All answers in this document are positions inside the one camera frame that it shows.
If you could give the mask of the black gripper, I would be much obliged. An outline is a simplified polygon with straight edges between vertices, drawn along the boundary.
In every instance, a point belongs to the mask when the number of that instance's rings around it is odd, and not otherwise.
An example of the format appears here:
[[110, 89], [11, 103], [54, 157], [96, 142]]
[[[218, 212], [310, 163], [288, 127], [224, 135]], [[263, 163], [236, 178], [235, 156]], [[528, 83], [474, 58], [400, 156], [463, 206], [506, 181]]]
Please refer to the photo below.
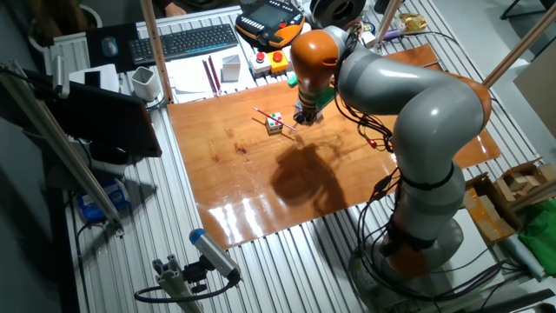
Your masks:
[[297, 120], [298, 121], [320, 121], [322, 111], [314, 103], [306, 104], [301, 99], [297, 100]]

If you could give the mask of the person's bare hand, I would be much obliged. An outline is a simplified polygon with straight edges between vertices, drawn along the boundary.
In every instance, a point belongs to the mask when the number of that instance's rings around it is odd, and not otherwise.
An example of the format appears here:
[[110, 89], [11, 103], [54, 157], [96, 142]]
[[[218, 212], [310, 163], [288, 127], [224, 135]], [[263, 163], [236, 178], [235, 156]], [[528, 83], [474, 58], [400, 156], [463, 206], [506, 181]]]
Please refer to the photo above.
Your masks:
[[164, 7], [164, 14], [166, 17], [177, 17], [177, 16], [186, 15], [187, 11], [182, 7], [178, 6], [177, 4], [175, 4], [174, 2], [170, 1]]

